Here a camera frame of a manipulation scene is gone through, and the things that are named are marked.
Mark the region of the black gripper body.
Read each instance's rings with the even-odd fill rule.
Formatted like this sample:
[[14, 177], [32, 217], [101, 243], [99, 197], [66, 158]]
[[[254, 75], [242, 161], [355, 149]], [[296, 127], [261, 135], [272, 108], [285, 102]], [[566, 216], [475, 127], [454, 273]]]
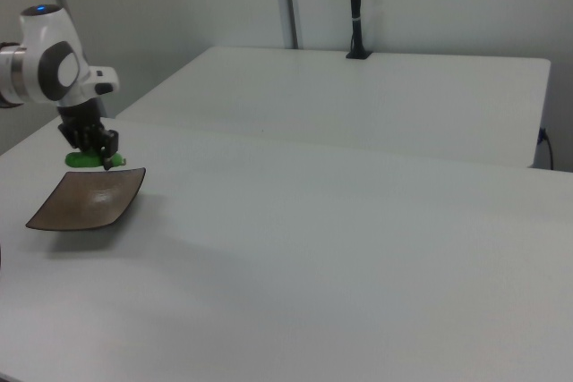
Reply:
[[103, 129], [101, 122], [101, 103], [97, 98], [83, 102], [76, 106], [59, 106], [57, 113], [61, 118], [58, 130], [63, 135], [82, 133], [85, 129]]

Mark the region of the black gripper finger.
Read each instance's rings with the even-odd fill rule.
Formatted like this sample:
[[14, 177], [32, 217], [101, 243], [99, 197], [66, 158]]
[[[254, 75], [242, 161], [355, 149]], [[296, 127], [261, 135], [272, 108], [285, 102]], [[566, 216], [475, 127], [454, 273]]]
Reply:
[[81, 152], [93, 150], [92, 133], [89, 127], [75, 127], [66, 124], [59, 124], [58, 130], [62, 133], [73, 149], [78, 149]]
[[96, 131], [94, 149], [101, 165], [106, 171], [121, 165], [121, 156], [118, 153], [119, 135], [114, 130], [99, 129]]

